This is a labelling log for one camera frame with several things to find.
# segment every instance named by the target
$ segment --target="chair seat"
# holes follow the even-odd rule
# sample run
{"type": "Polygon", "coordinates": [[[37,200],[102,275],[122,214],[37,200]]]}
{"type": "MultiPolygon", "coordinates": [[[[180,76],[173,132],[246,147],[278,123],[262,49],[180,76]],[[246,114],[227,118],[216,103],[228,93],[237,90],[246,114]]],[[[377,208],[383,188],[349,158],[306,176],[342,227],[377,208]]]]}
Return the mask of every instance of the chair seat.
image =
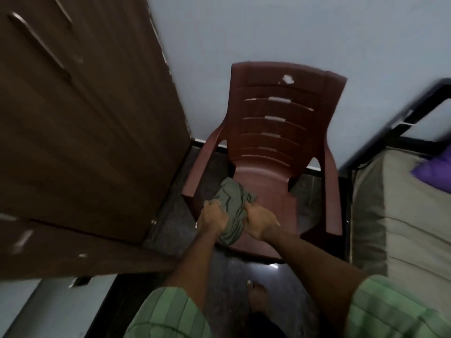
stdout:
{"type": "MultiPolygon", "coordinates": [[[[288,192],[288,180],[284,182],[265,175],[241,172],[239,166],[237,166],[233,178],[243,185],[247,191],[257,196],[257,204],[276,215],[285,231],[297,233],[297,200],[288,192]]],[[[257,257],[282,261],[280,255],[269,244],[257,241],[245,232],[229,248],[257,257]]]]}

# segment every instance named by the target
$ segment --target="purple pillow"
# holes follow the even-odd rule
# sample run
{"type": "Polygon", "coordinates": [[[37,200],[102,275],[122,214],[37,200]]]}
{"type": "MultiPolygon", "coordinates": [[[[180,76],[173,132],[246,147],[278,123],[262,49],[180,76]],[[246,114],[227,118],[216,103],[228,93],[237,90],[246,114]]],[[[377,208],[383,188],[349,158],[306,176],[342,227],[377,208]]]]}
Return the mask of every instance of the purple pillow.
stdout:
{"type": "Polygon", "coordinates": [[[417,179],[451,193],[451,145],[443,153],[412,170],[417,179]]]}

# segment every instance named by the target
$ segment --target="mattress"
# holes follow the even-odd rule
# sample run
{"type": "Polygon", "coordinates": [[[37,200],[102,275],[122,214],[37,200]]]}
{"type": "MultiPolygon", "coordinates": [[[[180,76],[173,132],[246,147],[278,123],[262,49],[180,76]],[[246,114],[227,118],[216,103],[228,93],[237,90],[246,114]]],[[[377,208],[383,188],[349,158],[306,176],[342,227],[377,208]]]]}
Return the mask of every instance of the mattress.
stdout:
{"type": "Polygon", "coordinates": [[[451,194],[410,173],[423,161],[386,150],[359,170],[351,260],[404,285],[451,320],[451,194]]]}

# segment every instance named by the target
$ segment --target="blue-white wall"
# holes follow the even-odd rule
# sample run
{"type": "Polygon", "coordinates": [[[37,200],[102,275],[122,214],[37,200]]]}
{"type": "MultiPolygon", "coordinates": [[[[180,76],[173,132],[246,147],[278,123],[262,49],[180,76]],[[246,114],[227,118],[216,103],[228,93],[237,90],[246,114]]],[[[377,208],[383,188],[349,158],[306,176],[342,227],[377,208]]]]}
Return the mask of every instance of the blue-white wall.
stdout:
{"type": "MultiPolygon", "coordinates": [[[[451,0],[148,1],[198,139],[226,113],[234,62],[296,62],[346,76],[328,132],[339,166],[435,79],[451,77],[451,0]]],[[[431,122],[439,127],[416,136],[451,129],[451,107],[442,113],[431,122]]]]}

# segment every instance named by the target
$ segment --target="brown plastic chair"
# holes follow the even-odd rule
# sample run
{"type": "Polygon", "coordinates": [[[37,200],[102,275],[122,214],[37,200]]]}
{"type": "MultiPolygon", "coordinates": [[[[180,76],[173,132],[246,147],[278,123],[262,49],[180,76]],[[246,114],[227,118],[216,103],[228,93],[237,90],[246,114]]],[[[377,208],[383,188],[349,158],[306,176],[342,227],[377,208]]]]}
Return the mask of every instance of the brown plastic chair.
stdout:
{"type": "MultiPolygon", "coordinates": [[[[236,167],[234,180],[256,194],[257,203],[292,233],[297,233],[296,198],[288,192],[288,181],[317,158],[323,174],[324,215],[302,238],[320,246],[331,235],[341,236],[338,171],[326,133],[345,84],[343,76],[304,65],[233,64],[227,114],[208,137],[183,187],[194,218],[204,201],[198,192],[202,174],[217,145],[227,140],[228,156],[236,167]]],[[[229,248],[280,259],[272,247],[246,233],[229,248]]]]}

